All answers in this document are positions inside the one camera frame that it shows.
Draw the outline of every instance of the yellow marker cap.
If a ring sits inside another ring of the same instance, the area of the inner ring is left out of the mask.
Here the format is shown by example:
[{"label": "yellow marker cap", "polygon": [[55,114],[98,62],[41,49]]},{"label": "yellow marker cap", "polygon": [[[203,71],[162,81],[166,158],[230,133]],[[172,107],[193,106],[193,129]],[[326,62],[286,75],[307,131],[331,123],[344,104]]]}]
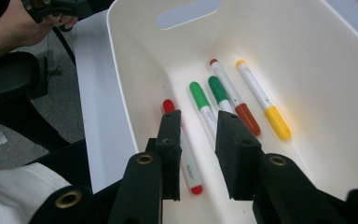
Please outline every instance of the yellow marker cap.
[{"label": "yellow marker cap", "polygon": [[244,60],[239,60],[239,61],[237,61],[237,64],[236,64],[237,68],[238,68],[241,64],[243,64],[243,63],[245,63]]},{"label": "yellow marker cap", "polygon": [[289,127],[287,126],[286,122],[284,122],[284,119],[282,118],[276,106],[273,105],[267,108],[264,111],[264,115],[266,115],[275,133],[282,140],[289,140],[292,138],[292,132],[290,132]]}]

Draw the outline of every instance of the yellow marker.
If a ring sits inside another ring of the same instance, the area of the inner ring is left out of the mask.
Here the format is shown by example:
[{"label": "yellow marker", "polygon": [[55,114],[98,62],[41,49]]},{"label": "yellow marker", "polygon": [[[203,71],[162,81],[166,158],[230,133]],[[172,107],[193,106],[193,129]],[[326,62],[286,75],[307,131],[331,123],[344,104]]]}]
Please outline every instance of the yellow marker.
[{"label": "yellow marker", "polygon": [[237,69],[240,72],[243,80],[245,80],[258,104],[264,110],[264,115],[267,117],[275,133],[282,140],[289,140],[292,137],[292,132],[282,118],[277,107],[273,105],[270,99],[267,97],[266,93],[263,91],[244,60],[237,61]]}]

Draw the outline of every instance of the green marker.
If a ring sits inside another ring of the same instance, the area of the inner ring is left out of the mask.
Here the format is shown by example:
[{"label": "green marker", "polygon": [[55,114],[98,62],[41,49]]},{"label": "green marker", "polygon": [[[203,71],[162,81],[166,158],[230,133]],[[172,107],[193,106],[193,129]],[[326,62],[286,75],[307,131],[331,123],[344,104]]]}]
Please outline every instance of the green marker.
[{"label": "green marker", "polygon": [[211,76],[208,79],[209,87],[213,92],[214,99],[219,104],[220,108],[224,111],[230,112],[231,114],[235,114],[232,109],[231,103],[228,100],[227,93],[219,78],[216,76]]},{"label": "green marker", "polygon": [[211,106],[198,82],[190,83],[190,91],[196,101],[197,107],[208,126],[214,140],[216,140],[217,120],[214,117]]}]

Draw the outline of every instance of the gray carpet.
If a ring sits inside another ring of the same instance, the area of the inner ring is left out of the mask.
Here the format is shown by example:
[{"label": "gray carpet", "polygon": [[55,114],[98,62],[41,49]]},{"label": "gray carpet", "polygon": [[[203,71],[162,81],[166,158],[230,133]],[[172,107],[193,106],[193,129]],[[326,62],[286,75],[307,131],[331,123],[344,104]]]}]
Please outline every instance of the gray carpet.
[{"label": "gray carpet", "polygon": [[[71,34],[65,33],[71,45]],[[47,53],[49,57],[48,94],[33,100],[39,113],[70,143],[85,138],[81,114],[76,68],[57,36],[51,32],[36,46],[20,51],[34,55]],[[22,135],[0,125],[7,143],[0,146],[0,170],[22,166],[48,152]]]}]

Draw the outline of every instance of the white cloth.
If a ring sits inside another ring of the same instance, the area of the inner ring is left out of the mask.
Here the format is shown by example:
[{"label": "white cloth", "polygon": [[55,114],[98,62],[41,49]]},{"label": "white cloth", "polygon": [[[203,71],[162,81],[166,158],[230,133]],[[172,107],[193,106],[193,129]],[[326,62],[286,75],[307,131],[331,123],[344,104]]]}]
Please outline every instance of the white cloth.
[{"label": "white cloth", "polygon": [[0,171],[0,224],[28,223],[50,194],[69,185],[40,163]]}]

